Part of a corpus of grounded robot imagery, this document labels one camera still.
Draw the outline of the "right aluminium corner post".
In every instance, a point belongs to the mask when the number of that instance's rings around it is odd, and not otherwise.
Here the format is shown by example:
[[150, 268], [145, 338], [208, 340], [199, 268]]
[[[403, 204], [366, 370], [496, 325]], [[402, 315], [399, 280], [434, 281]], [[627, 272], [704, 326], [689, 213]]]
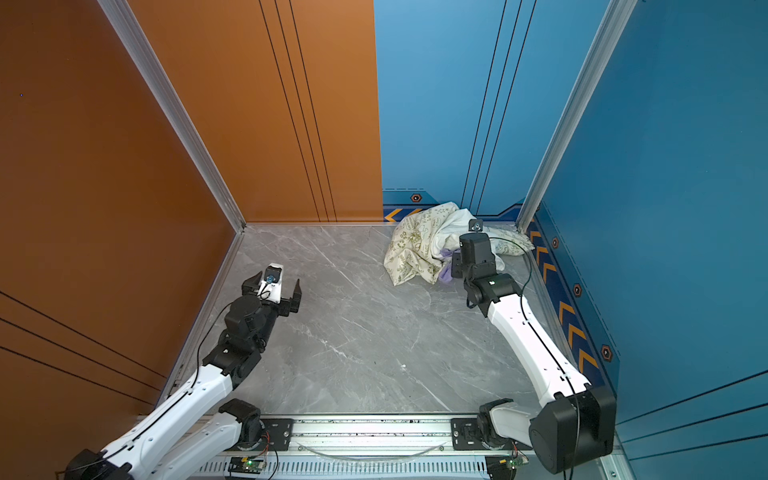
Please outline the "right aluminium corner post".
[[637, 3], [637, 0], [608, 3], [515, 221], [521, 233], [525, 233], [532, 222]]

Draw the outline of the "left green circuit board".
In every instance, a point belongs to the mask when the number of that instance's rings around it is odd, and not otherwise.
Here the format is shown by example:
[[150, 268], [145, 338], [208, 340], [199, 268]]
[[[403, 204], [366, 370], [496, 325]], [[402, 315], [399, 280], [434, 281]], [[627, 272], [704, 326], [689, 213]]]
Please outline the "left green circuit board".
[[256, 456], [233, 456], [229, 459], [227, 477], [261, 475], [268, 470], [268, 461]]

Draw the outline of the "black mounting plate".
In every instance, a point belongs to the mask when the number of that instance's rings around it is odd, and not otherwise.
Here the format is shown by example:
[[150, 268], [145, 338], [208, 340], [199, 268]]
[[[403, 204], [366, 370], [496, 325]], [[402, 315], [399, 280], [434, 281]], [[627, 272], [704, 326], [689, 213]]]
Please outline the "black mounting plate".
[[261, 436], [254, 441], [238, 443], [236, 449], [240, 451], [255, 451], [257, 453], [264, 450], [288, 451], [294, 420], [292, 418], [272, 418], [262, 419], [261, 423], [263, 424]]
[[510, 451], [509, 439], [485, 440], [476, 417], [456, 417], [449, 421], [451, 442], [455, 451]]

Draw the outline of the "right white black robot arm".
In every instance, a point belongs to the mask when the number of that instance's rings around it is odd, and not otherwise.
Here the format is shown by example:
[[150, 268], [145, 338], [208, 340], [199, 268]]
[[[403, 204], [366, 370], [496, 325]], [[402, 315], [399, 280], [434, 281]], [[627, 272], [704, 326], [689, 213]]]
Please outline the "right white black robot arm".
[[498, 271], [491, 237], [461, 235], [451, 274], [462, 280], [467, 306], [479, 309], [511, 346], [539, 403], [533, 413], [511, 399], [482, 405], [477, 415], [482, 441], [492, 449], [530, 446], [552, 474], [610, 455], [617, 413], [612, 390], [592, 385], [558, 349], [528, 306], [523, 285]]

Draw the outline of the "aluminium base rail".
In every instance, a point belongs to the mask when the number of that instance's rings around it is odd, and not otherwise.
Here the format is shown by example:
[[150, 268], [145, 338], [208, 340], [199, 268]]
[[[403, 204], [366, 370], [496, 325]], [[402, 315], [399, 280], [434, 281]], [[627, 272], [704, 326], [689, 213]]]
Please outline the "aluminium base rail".
[[[426, 415], [299, 415], [288, 451], [306, 451], [343, 462], [372, 456], [394, 462], [407, 455], [455, 451], [449, 421], [456, 416]], [[513, 450], [531, 450], [515, 443]]]

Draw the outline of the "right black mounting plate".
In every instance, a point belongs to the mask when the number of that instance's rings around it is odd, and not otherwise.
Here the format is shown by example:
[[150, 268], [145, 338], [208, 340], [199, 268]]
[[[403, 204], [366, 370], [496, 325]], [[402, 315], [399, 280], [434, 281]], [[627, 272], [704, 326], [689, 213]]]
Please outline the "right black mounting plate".
[[485, 440], [476, 417], [456, 417], [449, 421], [451, 442], [455, 451], [510, 451], [509, 439]]

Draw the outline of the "right small circuit board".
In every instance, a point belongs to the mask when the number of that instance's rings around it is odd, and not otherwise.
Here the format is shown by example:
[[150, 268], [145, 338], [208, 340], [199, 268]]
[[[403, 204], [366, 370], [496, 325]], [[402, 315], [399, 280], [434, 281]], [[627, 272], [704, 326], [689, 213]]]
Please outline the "right small circuit board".
[[526, 466], [528, 464], [528, 457], [520, 451], [515, 451], [511, 455], [503, 457], [499, 461], [500, 466], [503, 466], [507, 470], [513, 472], [515, 472], [519, 467]]

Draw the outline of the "green patterned cream cloth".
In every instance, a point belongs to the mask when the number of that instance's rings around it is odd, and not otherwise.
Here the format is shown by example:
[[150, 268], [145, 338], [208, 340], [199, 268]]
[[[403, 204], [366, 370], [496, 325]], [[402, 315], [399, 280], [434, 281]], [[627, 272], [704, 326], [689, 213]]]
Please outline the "green patterned cream cloth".
[[445, 219], [460, 209], [453, 202], [444, 203], [410, 215], [396, 226], [383, 260], [393, 285], [416, 277], [432, 285], [439, 282], [442, 263], [430, 253], [431, 240]]

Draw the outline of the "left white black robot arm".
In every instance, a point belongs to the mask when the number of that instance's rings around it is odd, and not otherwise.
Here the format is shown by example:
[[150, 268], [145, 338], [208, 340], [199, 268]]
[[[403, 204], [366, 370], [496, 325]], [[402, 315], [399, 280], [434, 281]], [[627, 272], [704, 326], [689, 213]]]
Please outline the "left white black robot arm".
[[276, 263], [245, 280], [222, 310], [216, 346], [197, 358], [190, 378], [102, 450], [78, 453], [59, 478], [186, 479], [228, 447], [266, 444], [260, 409], [231, 394], [261, 361], [277, 319], [300, 308], [301, 287], [285, 298], [282, 281]]

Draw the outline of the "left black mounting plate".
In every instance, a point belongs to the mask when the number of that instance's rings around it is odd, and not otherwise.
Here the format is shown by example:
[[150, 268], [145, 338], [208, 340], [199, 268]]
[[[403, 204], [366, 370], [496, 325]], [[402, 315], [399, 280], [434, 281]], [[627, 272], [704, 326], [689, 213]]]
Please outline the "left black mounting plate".
[[272, 418], [262, 419], [261, 423], [263, 424], [261, 436], [254, 441], [238, 443], [236, 449], [240, 451], [255, 451], [257, 453], [264, 450], [288, 451], [294, 420], [292, 418]]

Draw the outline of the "left aluminium corner post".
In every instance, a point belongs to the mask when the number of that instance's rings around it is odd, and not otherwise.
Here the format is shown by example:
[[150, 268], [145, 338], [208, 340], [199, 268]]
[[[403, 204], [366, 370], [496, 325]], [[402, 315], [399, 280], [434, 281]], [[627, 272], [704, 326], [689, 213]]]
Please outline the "left aluminium corner post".
[[233, 230], [247, 222], [129, 3], [98, 4]]

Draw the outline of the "purple t-shirt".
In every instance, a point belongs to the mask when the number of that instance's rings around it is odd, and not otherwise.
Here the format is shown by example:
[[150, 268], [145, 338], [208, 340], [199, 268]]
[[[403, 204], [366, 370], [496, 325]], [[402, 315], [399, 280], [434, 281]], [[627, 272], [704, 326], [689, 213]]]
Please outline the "purple t-shirt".
[[442, 267], [438, 274], [438, 281], [444, 284], [450, 284], [455, 278], [455, 263], [461, 261], [460, 250], [442, 249], [439, 254], [439, 260], [442, 263]]

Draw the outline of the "aluminium corner post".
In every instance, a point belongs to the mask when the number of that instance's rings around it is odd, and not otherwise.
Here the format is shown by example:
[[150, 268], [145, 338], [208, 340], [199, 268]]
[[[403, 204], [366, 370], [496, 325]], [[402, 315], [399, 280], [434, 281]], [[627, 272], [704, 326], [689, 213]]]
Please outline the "aluminium corner post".
[[247, 222], [129, 3], [98, 4], [233, 230]]
[[637, 0], [608, 3], [515, 221], [521, 233], [525, 233], [532, 222], [637, 3]]

